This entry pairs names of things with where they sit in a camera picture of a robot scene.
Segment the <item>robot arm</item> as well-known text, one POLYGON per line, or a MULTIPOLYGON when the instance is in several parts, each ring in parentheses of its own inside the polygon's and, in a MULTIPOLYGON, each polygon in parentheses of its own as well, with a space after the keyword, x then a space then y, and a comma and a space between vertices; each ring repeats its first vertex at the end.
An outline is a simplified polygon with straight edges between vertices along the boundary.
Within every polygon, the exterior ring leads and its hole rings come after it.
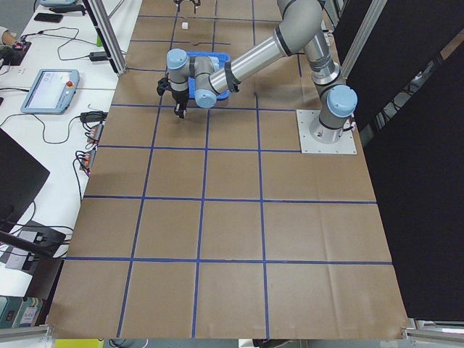
POLYGON ((281 58, 303 52, 322 103, 318 117, 310 123, 310 134, 322 144, 334 144, 348 130, 345 124, 353 116, 358 98, 342 80, 341 68, 326 42, 323 5, 312 0, 278 1, 277 5, 282 21, 273 34, 222 67, 211 57, 169 50, 167 72, 157 83, 157 93, 162 96, 169 91, 175 100, 174 113, 183 118, 189 101, 189 79, 195 81, 196 105, 211 109, 224 91, 236 93, 247 78, 281 58))

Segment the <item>person hand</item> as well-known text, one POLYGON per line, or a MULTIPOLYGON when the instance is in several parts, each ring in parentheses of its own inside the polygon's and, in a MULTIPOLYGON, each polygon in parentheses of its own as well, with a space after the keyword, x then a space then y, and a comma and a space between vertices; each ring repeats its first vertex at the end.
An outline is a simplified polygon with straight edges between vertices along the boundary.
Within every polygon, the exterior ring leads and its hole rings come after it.
POLYGON ((12 34, 10 30, 4 26, 0 26, 0 39, 1 45, 13 47, 17 42, 15 34, 12 34))

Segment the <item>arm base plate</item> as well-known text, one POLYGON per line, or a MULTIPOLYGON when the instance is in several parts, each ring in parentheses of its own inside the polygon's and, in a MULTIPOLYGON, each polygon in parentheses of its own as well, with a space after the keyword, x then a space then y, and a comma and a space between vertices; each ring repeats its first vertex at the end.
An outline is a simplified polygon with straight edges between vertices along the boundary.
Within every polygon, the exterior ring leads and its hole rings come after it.
POLYGON ((356 155, 354 130, 350 121, 337 130, 324 127, 319 119, 320 110, 297 109, 297 127, 302 154, 356 155))

